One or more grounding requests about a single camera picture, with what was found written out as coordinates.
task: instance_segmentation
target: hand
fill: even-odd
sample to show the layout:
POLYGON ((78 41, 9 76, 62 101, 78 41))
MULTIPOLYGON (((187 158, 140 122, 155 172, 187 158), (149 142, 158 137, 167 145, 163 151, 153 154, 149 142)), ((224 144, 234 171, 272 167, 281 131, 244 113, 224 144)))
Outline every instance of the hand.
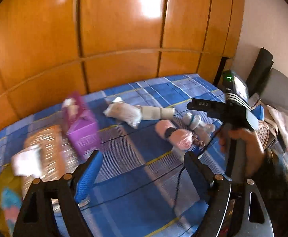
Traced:
MULTIPOLYGON (((256 132, 251 132, 248 129, 242 128, 238 130, 228 131, 228 135, 232 139, 243 139, 246 143, 246 167, 245 176, 247 178, 252 177, 254 173, 262 165, 263 159, 265 157, 265 152, 261 145, 261 142, 257 136, 256 132)), ((221 145, 222 153, 226 153, 225 144, 226 140, 221 134, 219 134, 219 144, 221 145)))

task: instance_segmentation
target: cardboard box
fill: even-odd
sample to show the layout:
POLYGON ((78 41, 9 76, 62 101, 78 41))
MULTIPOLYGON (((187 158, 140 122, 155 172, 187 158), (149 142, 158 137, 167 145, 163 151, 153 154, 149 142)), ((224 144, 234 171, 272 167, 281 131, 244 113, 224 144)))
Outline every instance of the cardboard box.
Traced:
POLYGON ((77 155, 83 159, 84 154, 99 148, 98 122, 77 92, 64 100, 62 111, 64 131, 77 155))

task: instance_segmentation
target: blue plaid bedspread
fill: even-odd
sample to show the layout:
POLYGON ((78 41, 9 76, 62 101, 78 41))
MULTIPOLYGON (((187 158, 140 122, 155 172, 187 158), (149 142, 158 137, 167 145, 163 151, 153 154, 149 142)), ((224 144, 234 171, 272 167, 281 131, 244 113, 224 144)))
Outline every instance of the blue plaid bedspread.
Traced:
MULTIPOLYGON (((185 128, 182 117, 194 97, 224 101, 224 94, 197 74, 175 75, 139 81, 84 96, 99 122, 103 166, 91 190, 91 202, 82 214, 95 236, 191 236, 200 224, 207 204, 199 199, 183 172, 175 214, 172 212, 177 176, 182 162, 171 152, 169 142, 155 132, 157 120, 142 121, 138 129, 104 116, 115 97, 132 105, 174 107, 173 123, 185 128)), ((61 104, 24 118, 0 131, 0 172, 22 150, 25 139, 38 129, 61 121, 61 104)), ((220 122, 208 118, 204 122, 220 122)), ((223 173, 224 157, 215 140, 201 158, 214 173, 223 173)), ((61 214, 56 214, 60 232, 68 236, 61 214)))

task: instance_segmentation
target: finger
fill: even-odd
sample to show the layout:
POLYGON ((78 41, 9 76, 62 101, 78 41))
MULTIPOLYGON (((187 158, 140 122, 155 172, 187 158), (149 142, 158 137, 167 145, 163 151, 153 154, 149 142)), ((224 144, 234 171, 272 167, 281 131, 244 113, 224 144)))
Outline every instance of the finger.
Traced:
POLYGON ((235 139, 235 140, 243 139, 245 142, 249 142, 253 138, 255 138, 254 133, 245 128, 241 128, 237 130, 230 130, 228 131, 228 135, 232 139, 235 139))
POLYGON ((218 129, 214 132, 214 135, 216 135, 216 137, 220 139, 220 138, 222 138, 222 131, 220 129, 218 129))
POLYGON ((226 140, 224 138, 219 139, 219 145, 224 146, 226 144, 226 140))
POLYGON ((221 146, 220 150, 221 150, 221 153, 226 154, 226 147, 225 146, 221 146))

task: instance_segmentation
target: screw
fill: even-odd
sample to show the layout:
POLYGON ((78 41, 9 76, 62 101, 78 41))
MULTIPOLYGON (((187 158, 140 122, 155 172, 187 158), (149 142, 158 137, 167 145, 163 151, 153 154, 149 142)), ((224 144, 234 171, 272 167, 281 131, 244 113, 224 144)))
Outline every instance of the screw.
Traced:
POLYGON ((222 175, 220 175, 220 174, 216 174, 216 175, 214 176, 214 178, 215 178, 216 180, 218 180, 218 181, 222 181, 222 180, 224 179, 224 177, 223 177, 222 175))
POLYGON ((69 179, 72 178, 72 174, 67 173, 67 174, 65 174, 65 175, 63 176, 63 178, 64 178, 65 180, 69 180, 69 179))
POLYGON ((247 184, 254 185, 255 182, 252 179, 247 179, 247 184))
POLYGON ((35 179, 32 181, 32 183, 34 183, 34 184, 38 184, 40 181, 41 181, 40 178, 35 178, 35 179))

